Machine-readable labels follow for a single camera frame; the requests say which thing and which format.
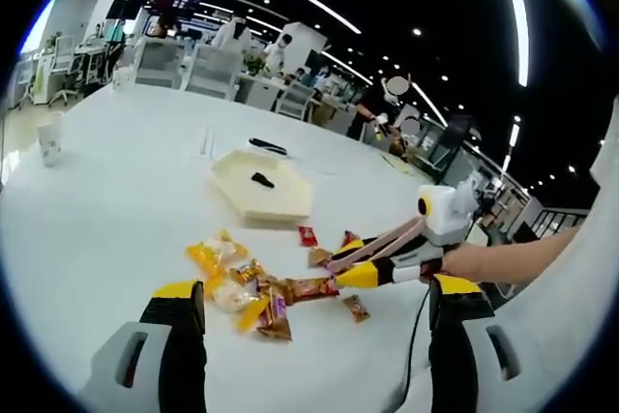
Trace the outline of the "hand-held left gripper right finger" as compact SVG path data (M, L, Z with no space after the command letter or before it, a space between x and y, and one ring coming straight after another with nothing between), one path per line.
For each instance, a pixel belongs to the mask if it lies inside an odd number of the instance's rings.
M430 280L433 412L533 412L535 376L521 333L500 320L479 285Z

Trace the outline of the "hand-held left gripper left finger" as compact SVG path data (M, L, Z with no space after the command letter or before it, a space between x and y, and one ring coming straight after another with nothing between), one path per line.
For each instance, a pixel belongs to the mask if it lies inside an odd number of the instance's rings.
M95 353L80 403L89 412L204 412L204 336L203 282L158 289Z

